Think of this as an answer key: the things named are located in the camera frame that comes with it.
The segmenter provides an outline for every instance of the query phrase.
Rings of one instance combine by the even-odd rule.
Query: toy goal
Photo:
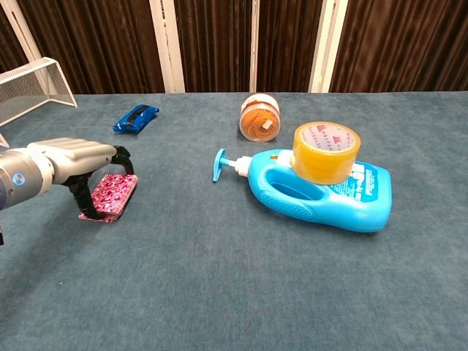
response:
[[[0,74],[0,127],[51,101],[77,107],[56,60],[43,57]],[[2,134],[0,146],[10,146]]]

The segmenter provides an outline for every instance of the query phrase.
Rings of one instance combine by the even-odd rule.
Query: clear plastic jar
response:
[[[272,140],[281,126],[279,114],[279,104],[271,95],[251,95],[241,107],[239,127],[242,135],[257,143]]]

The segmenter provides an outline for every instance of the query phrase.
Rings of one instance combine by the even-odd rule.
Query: blue plastic bottle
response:
[[[317,185],[294,172],[292,154],[292,150],[275,149],[230,161],[221,149],[214,160],[213,181],[218,181],[222,166],[229,165],[249,179],[254,196],[263,205],[286,216],[359,233],[385,227],[392,206],[386,169],[355,162],[343,183]]]

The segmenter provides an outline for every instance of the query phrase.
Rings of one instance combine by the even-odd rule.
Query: yellow tape roll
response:
[[[360,146],[359,136],[341,124],[303,124],[295,131],[292,168],[312,183],[338,184],[350,176]]]

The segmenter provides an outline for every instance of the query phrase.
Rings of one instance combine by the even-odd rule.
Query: pink patterned box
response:
[[[79,219],[87,219],[98,222],[114,222],[124,212],[130,196],[138,183],[136,175],[106,174],[91,192],[93,204],[98,212],[107,214],[104,219],[90,219],[83,213],[78,215]]]

